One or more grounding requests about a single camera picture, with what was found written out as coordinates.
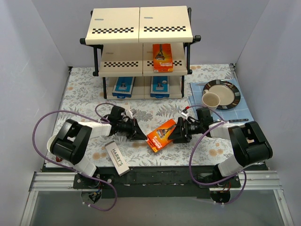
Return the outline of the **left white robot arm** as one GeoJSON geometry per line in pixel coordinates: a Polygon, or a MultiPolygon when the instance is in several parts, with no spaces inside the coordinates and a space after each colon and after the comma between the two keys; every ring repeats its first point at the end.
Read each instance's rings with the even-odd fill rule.
{"type": "Polygon", "coordinates": [[[69,162],[72,167],[84,173],[84,183],[96,188],[100,177],[95,174],[97,167],[85,156],[88,142],[96,137],[110,137],[116,133],[128,140],[146,140],[146,135],[134,117],[135,110],[113,105],[111,112],[102,121],[78,122],[67,119],[57,135],[47,143],[47,149],[56,157],[69,162]]]}

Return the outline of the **blue razor box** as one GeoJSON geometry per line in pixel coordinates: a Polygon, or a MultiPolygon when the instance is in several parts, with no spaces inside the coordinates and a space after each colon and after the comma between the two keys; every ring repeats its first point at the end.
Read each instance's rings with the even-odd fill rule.
{"type": "Polygon", "coordinates": [[[169,98],[170,85],[168,76],[153,76],[150,83],[150,96],[154,98],[169,98]]]}
{"type": "Polygon", "coordinates": [[[112,95],[119,99],[131,98],[134,83],[135,77],[118,77],[113,86],[112,95]]]}

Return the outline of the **orange Gillette razor pack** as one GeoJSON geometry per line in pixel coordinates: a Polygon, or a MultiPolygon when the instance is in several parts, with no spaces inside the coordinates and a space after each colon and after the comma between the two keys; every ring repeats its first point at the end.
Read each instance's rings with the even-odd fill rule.
{"type": "Polygon", "coordinates": [[[153,44],[153,68],[155,73],[174,70],[171,44],[153,44]]]}
{"type": "Polygon", "coordinates": [[[175,127],[176,122],[173,119],[170,119],[147,135],[147,144],[154,153],[162,150],[173,141],[172,139],[169,139],[169,136],[172,134],[175,127]]]}

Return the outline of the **white Harry's box front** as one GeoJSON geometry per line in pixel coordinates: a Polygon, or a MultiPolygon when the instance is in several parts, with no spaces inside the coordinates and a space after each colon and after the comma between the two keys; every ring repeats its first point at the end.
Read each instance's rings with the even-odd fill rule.
{"type": "Polygon", "coordinates": [[[105,148],[111,158],[111,161],[113,162],[118,175],[121,177],[124,174],[128,173],[130,171],[130,168],[123,158],[123,155],[121,154],[117,144],[114,141],[111,141],[105,145],[105,148]]]}

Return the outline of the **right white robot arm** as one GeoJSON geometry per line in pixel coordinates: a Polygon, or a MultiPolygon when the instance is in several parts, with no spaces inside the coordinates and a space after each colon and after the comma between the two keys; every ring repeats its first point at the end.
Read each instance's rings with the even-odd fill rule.
{"type": "Polygon", "coordinates": [[[182,116],[169,135],[168,140],[175,144],[188,143],[192,135],[201,134],[200,143],[204,137],[217,137],[231,142],[233,155],[225,161],[214,166],[212,174],[201,182],[192,177],[192,181],[201,186],[223,187],[230,179],[245,168],[272,158],[273,151],[259,124],[249,121],[244,124],[230,123],[220,119],[214,122],[211,116],[212,110],[208,107],[197,109],[197,118],[187,116],[186,107],[182,110],[182,116]]]}

